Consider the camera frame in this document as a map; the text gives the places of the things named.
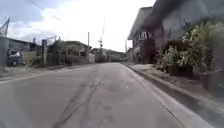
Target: cloud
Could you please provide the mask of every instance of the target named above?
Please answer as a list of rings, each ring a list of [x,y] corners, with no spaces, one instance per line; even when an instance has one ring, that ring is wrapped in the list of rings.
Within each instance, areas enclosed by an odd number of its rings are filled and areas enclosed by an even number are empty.
[[[42,9],[56,8],[64,0],[1,0],[0,2],[0,17],[10,17],[11,22],[32,22],[41,21],[41,10],[35,3]]]
[[[101,38],[105,19],[103,47],[124,51],[125,40],[138,9],[151,6],[155,2],[155,0],[67,0],[65,2],[56,0],[51,4],[52,1],[37,0],[40,4],[46,4],[45,9],[39,11],[41,19],[31,18],[27,19],[29,22],[25,22],[23,20],[27,18],[26,16],[19,17],[21,19],[10,24],[9,36],[32,41],[34,36],[41,39],[56,35],[64,40],[79,40],[87,44],[87,33],[90,32],[90,45],[99,47],[98,40]]]

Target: green shrub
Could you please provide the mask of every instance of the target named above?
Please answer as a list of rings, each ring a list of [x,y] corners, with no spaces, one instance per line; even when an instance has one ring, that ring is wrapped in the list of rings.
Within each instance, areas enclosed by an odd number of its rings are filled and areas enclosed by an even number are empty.
[[[41,56],[35,56],[30,60],[31,66],[40,66],[41,65]]]
[[[182,40],[189,44],[186,51],[187,61],[197,67],[210,69],[216,55],[213,53],[213,47],[217,45],[217,41],[223,38],[224,24],[202,22],[186,32]]]

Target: house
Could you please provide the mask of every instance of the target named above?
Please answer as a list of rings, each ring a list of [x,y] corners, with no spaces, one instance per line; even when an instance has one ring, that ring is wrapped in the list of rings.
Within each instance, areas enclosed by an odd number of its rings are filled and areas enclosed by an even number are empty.
[[[105,62],[107,59],[107,50],[104,48],[93,48],[91,53],[95,55],[96,62]]]
[[[106,53],[107,53],[108,62],[117,62],[117,61],[126,60],[126,55],[122,52],[107,50]]]
[[[35,51],[38,46],[34,42],[17,40],[13,38],[5,38],[5,41],[8,43],[8,49],[18,50],[18,51]]]
[[[141,28],[149,30],[156,49],[178,39],[186,25],[210,18],[224,20],[223,0],[157,0]]]
[[[154,56],[154,42],[152,33],[146,28],[142,28],[145,20],[151,15],[152,7],[140,8],[136,20],[132,26],[128,40],[132,40],[133,48],[128,51],[129,58],[135,63],[152,63]]]
[[[76,55],[80,57],[87,57],[88,50],[91,49],[90,46],[81,43],[80,41],[63,41],[63,42],[68,49],[73,49],[73,51],[76,51]]]

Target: parked car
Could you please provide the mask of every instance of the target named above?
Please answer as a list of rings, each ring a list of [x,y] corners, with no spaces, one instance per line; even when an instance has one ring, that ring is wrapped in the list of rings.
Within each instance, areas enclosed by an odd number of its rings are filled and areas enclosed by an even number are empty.
[[[25,66],[23,55],[19,51],[9,50],[6,63],[8,66]]]

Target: asphalt road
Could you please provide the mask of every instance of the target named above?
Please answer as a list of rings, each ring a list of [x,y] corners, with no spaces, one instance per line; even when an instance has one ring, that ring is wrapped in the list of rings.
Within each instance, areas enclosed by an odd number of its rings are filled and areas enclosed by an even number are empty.
[[[0,128],[182,128],[121,64],[0,84]]]

